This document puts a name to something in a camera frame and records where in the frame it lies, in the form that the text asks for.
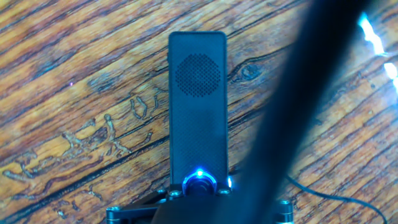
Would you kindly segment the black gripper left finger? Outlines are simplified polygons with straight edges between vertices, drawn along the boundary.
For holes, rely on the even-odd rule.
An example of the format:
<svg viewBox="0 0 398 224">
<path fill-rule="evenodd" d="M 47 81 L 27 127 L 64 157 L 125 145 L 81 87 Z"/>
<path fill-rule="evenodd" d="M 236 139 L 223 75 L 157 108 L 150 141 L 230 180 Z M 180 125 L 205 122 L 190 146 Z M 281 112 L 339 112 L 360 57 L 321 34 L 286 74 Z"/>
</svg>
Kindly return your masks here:
<svg viewBox="0 0 398 224">
<path fill-rule="evenodd" d="M 106 223 L 150 223 L 162 203 L 180 197 L 183 197 L 181 190 L 156 190 L 129 205 L 108 207 L 106 209 Z"/>
</svg>

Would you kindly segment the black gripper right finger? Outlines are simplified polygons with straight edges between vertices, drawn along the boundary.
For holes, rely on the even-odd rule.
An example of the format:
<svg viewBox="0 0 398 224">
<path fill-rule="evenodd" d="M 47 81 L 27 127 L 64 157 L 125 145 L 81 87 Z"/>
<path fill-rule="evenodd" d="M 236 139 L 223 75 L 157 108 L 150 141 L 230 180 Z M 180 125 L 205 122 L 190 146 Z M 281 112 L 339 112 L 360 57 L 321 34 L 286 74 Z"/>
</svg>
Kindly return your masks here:
<svg viewBox="0 0 398 224">
<path fill-rule="evenodd" d="M 241 190 L 220 189 L 217 223 L 293 223 L 293 205 L 288 200 L 277 200 L 276 189 L 250 187 Z"/>
</svg>

